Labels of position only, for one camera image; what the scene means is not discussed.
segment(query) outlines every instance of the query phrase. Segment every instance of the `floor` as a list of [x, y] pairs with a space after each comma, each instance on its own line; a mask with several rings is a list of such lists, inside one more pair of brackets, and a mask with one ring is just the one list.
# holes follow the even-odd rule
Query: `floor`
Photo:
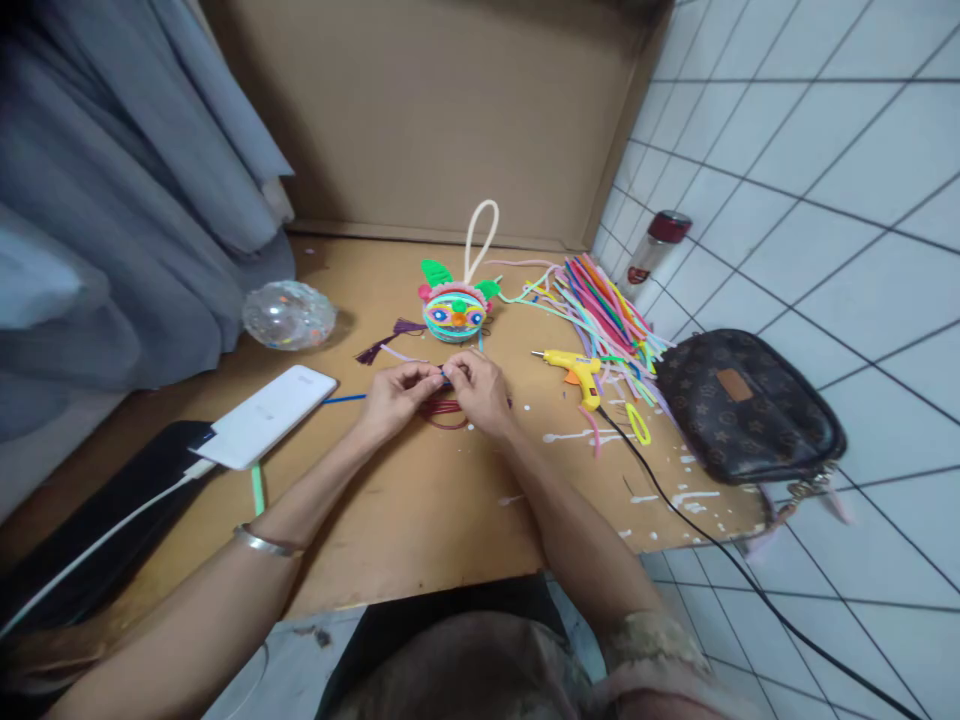
[[[596, 682], [606, 670], [593, 632], [557, 582], [548, 578], [547, 586], [574, 652]], [[277, 623], [267, 637], [266, 650], [254, 654], [204, 720], [313, 720], [327, 680], [363, 611], [360, 607]]]

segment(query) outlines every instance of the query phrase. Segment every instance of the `glue gun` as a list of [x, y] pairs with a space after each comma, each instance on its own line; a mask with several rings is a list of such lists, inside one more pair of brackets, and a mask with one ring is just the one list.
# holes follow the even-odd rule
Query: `glue gun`
[[583, 392], [583, 400], [580, 404], [585, 410], [593, 412], [600, 406], [600, 393], [597, 392], [597, 386], [593, 382], [593, 374], [600, 372], [598, 358], [588, 358], [562, 350], [544, 350], [542, 353], [531, 354], [542, 357], [547, 365], [566, 368], [570, 371], [564, 378], [564, 382], [580, 386]]

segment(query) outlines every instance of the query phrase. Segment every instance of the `hand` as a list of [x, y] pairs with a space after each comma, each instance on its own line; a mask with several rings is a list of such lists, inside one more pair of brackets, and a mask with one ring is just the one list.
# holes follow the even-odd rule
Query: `hand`
[[457, 391], [457, 401], [470, 422], [494, 437], [513, 430], [507, 384], [496, 363], [471, 348], [447, 360], [443, 372]]
[[381, 370], [373, 376], [357, 429], [367, 439], [386, 442], [441, 385], [443, 375], [436, 365], [409, 362]]

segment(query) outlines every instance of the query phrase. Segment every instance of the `white loop handle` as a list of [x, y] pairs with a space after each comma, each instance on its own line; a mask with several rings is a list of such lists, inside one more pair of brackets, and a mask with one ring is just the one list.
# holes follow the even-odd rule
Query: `white loop handle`
[[[470, 265], [470, 245], [473, 242], [473, 230], [477, 225], [477, 218], [480, 217], [480, 213], [483, 212], [483, 209], [487, 206], [493, 208], [493, 223], [490, 225], [490, 232], [487, 233], [487, 241], [483, 244], [483, 247], [480, 249], [480, 254], [477, 255], [477, 259], [474, 261], [473, 265]], [[470, 227], [467, 228], [467, 247], [464, 249], [463, 253], [463, 282], [466, 285], [470, 284], [470, 280], [473, 278], [473, 274], [477, 271], [477, 268], [480, 266], [480, 261], [483, 260], [483, 256], [487, 254], [487, 248], [490, 247], [490, 243], [493, 241], [493, 236], [497, 234], [497, 223], [500, 222], [500, 207], [493, 200], [484, 200], [482, 203], [477, 205], [477, 209], [473, 211], [473, 217], [470, 218]]]

